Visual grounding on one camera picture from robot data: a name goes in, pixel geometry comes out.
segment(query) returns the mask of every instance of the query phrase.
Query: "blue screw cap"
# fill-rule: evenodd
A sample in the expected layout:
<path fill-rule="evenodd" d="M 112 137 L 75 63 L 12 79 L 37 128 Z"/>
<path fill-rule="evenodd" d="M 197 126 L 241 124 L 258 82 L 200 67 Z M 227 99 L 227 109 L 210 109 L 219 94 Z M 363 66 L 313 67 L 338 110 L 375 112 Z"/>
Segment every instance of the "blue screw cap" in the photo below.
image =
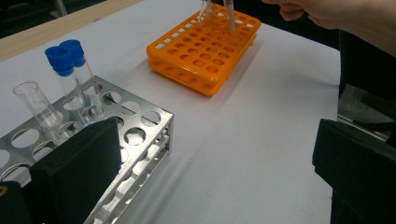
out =
<path fill-rule="evenodd" d="M 75 67 L 81 67 L 85 64 L 84 50 L 81 43 L 76 39 L 69 39 L 62 42 L 59 46 L 65 47 L 70 50 Z"/>
<path fill-rule="evenodd" d="M 73 59 L 70 50 L 64 47 L 51 47 L 46 49 L 45 54 L 52 69 L 61 77 L 73 74 Z"/>

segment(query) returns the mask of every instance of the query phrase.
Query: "hand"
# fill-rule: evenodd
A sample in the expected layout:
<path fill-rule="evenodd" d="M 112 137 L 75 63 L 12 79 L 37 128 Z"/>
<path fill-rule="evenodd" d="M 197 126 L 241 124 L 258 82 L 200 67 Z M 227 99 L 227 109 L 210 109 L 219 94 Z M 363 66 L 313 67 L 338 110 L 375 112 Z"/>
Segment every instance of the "hand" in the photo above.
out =
<path fill-rule="evenodd" d="M 285 21 L 294 21 L 309 14 L 316 25 L 327 29 L 338 29 L 340 21 L 348 17 L 353 10 L 353 2 L 360 0 L 262 0 L 264 3 L 280 5 L 280 15 Z"/>

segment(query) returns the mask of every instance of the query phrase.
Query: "white table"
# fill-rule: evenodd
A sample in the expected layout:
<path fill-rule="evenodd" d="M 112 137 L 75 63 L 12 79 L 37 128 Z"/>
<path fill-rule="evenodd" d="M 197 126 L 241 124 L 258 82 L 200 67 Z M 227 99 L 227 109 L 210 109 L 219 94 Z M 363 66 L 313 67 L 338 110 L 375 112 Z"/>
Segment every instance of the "white table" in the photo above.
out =
<path fill-rule="evenodd" d="M 339 53 L 262 25 L 254 45 L 213 97 L 148 68 L 146 46 L 200 8 L 144 0 L 0 62 L 0 135 L 31 117 L 12 93 L 38 82 L 62 96 L 44 55 L 81 41 L 92 71 L 175 114 L 173 153 L 119 223 L 330 223 L 332 189 L 311 163 L 320 119 L 336 119 Z"/>

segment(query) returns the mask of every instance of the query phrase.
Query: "test tube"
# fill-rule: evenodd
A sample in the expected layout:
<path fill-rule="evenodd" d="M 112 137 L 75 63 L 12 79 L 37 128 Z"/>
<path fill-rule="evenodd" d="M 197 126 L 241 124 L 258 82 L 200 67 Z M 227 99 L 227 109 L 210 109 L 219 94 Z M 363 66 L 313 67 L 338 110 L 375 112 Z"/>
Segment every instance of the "test tube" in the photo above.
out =
<path fill-rule="evenodd" d="M 235 31 L 235 15 L 233 12 L 233 0 L 223 0 L 224 7 L 227 10 L 227 17 L 230 21 L 230 30 Z"/>
<path fill-rule="evenodd" d="M 15 85 L 14 94 L 30 110 L 44 133 L 53 140 L 58 140 L 57 133 L 62 120 L 50 104 L 47 97 L 34 81 L 23 81 Z"/>
<path fill-rule="evenodd" d="M 78 84 L 83 92 L 87 95 L 98 94 L 100 88 L 85 58 L 81 43 L 76 39 L 70 39 L 62 42 L 59 46 L 70 50 Z"/>
<path fill-rule="evenodd" d="M 198 22 L 202 22 L 204 24 L 210 24 L 215 19 L 215 3 L 219 0 L 203 0 L 201 11 L 198 16 Z"/>
<path fill-rule="evenodd" d="M 70 50 L 78 85 L 81 87 L 85 102 L 87 103 L 87 108 L 84 111 L 84 118 L 87 120 L 98 120 L 104 114 L 102 101 L 99 95 L 100 85 L 92 74 L 81 43 L 76 39 L 70 39 L 62 42 L 59 46 Z"/>
<path fill-rule="evenodd" d="M 70 50 L 51 47 L 46 49 L 45 54 L 64 91 L 64 108 L 70 112 L 71 119 L 80 121 L 85 126 L 86 122 L 82 117 L 85 100 L 74 72 Z"/>

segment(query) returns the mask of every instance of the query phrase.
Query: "orange plastic rack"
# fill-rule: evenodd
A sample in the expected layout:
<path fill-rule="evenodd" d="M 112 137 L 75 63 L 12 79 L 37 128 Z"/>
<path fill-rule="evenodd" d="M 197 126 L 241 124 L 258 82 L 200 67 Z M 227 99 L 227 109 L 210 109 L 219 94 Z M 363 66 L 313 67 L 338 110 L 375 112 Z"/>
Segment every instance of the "orange plastic rack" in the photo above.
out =
<path fill-rule="evenodd" d="M 198 22 L 199 12 L 147 47 L 148 66 L 205 95 L 216 94 L 253 44 L 261 22 L 235 11 L 231 32 L 224 7 L 215 19 Z"/>

